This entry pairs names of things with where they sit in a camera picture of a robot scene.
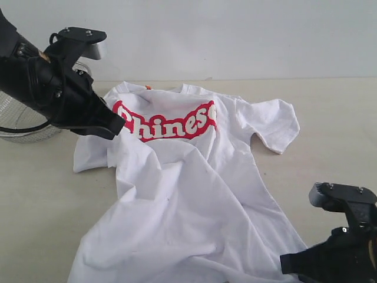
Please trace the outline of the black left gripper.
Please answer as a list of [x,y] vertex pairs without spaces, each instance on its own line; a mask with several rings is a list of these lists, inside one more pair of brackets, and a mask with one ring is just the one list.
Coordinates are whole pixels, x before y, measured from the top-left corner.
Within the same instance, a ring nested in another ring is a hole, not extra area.
[[48,121],[80,136],[112,140],[123,129],[125,120],[95,93],[92,83],[88,72],[67,70],[54,94]]

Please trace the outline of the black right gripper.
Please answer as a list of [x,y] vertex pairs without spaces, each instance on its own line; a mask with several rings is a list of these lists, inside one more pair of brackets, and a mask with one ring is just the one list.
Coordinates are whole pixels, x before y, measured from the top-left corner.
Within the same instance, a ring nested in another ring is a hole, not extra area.
[[300,282],[376,282],[376,230],[339,232],[327,241],[280,256],[283,274]]

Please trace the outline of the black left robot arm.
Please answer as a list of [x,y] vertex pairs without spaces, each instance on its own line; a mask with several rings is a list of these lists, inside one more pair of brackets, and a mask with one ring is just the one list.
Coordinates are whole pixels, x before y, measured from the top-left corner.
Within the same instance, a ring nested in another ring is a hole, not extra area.
[[104,31],[68,27],[53,33],[40,51],[1,16],[1,91],[46,118],[29,129],[1,128],[25,133],[47,126],[107,140],[117,136],[125,120],[114,113],[92,88],[93,78],[74,65],[81,57],[100,60]]

